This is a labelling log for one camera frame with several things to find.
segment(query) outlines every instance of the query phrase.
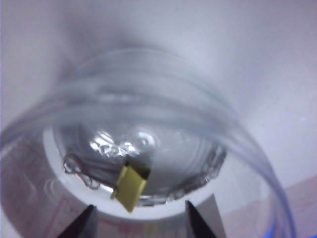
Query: clear plastic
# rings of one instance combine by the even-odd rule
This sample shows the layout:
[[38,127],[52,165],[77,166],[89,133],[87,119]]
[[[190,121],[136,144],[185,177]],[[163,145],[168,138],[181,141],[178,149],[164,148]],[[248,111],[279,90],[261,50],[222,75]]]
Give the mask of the clear plastic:
[[[98,237],[185,237],[184,201],[213,227],[214,195],[228,238],[296,237],[265,154],[206,82],[183,59],[151,50],[80,66],[1,134],[6,218],[23,237],[56,237],[94,204]],[[134,211],[110,200],[111,175],[99,184],[65,173],[69,154],[115,166],[130,154],[153,168]]]

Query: small yellow component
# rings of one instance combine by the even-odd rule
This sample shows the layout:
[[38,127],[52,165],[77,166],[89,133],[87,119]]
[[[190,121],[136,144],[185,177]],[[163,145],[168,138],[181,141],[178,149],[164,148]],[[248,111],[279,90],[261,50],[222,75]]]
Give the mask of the small yellow component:
[[128,212],[132,212],[147,183],[149,174],[150,169],[145,166],[131,165],[127,162],[121,169],[111,199],[116,198]]

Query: white background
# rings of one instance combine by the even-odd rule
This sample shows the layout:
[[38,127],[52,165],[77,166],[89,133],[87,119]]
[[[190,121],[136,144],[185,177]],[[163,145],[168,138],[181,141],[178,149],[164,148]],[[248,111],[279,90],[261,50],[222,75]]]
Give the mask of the white background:
[[210,75],[284,186],[317,174],[316,0],[3,0],[1,128],[78,64],[126,47]]

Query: clear plastic cup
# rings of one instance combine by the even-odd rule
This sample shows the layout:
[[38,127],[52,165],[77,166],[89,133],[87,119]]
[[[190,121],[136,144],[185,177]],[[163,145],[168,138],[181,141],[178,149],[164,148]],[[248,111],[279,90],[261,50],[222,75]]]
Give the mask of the clear plastic cup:
[[[80,66],[1,134],[5,218],[22,237],[56,237],[93,204],[98,237],[186,237],[190,200],[220,238],[296,237],[268,159],[206,82],[144,49]],[[151,168],[132,213],[110,199],[117,174],[102,167],[127,155]],[[65,172],[72,156],[91,177]]]

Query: white surface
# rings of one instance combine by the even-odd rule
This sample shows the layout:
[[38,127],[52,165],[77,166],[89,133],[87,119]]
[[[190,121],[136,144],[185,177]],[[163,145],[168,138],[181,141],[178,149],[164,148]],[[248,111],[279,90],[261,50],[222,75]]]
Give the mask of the white surface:
[[100,51],[187,58],[240,114],[284,186],[317,174],[317,1],[2,1],[1,126]]

